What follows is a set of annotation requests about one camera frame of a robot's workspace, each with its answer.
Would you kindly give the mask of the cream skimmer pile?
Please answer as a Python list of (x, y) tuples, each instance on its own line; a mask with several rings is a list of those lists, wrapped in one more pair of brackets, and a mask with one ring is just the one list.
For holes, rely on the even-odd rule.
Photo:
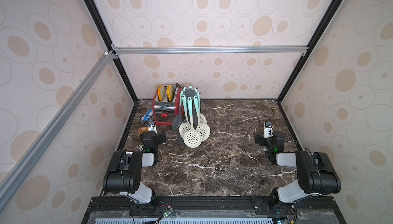
[(189, 123), (189, 118), (188, 118), (188, 110), (187, 110), (187, 98), (183, 94), (182, 95), (182, 104), (184, 107), (184, 113), (185, 113), (185, 118), (186, 122), (182, 123), (179, 127), (179, 133), (182, 138), (184, 138), (184, 135), (190, 130), (190, 123)]
[(197, 132), (193, 127), (193, 109), (192, 109), (192, 99), (187, 98), (187, 108), (190, 117), (190, 130), (184, 135), (184, 142), (190, 148), (196, 148), (201, 145), (202, 138), (199, 132)]

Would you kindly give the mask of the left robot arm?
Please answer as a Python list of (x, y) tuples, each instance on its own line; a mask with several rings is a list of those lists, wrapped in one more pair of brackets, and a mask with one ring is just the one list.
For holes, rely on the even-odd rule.
[(140, 134), (141, 151), (113, 153), (103, 178), (103, 191), (120, 194), (138, 204), (153, 204), (155, 192), (141, 181), (142, 169), (155, 166), (159, 159), (159, 145), (166, 141), (166, 133), (154, 131)]

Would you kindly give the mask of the grey skimmer front side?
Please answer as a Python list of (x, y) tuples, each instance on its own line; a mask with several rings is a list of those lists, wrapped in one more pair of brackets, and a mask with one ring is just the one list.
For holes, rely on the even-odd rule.
[(182, 99), (179, 98), (179, 113), (175, 116), (172, 124), (172, 130), (177, 130), (182, 123)]

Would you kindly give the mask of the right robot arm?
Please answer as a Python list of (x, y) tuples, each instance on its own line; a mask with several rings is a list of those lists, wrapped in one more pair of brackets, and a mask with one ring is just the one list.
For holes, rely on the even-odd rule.
[(255, 143), (266, 147), (266, 158), (273, 164), (296, 169), (297, 179), (272, 190), (270, 208), (281, 208), (298, 200), (317, 195), (337, 194), (341, 190), (339, 176), (324, 152), (284, 152), (285, 135), (271, 132), (255, 134)]

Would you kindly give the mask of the grey utensil rack stand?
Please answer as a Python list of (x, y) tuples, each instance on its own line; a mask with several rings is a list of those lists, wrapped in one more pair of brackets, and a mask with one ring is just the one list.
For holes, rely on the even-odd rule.
[[(197, 117), (197, 112), (195, 110), (195, 107), (197, 106), (197, 103), (196, 103), (197, 93), (198, 93), (198, 89), (197, 88), (193, 89), (192, 86), (190, 86), (188, 89), (185, 87), (183, 89), (183, 91), (181, 92), (181, 98), (182, 98), (182, 95), (184, 94), (186, 96), (186, 98), (190, 97), (192, 99), (193, 127), (195, 130), (196, 130), (195, 126), (198, 125), (198, 117)], [(184, 113), (184, 119), (182, 120), (182, 123), (185, 123), (185, 122), (186, 122), (186, 118), (185, 118), (185, 113)], [(180, 136), (180, 133), (177, 136), (177, 140), (181, 146), (188, 147), (185, 144), (184, 139)]]

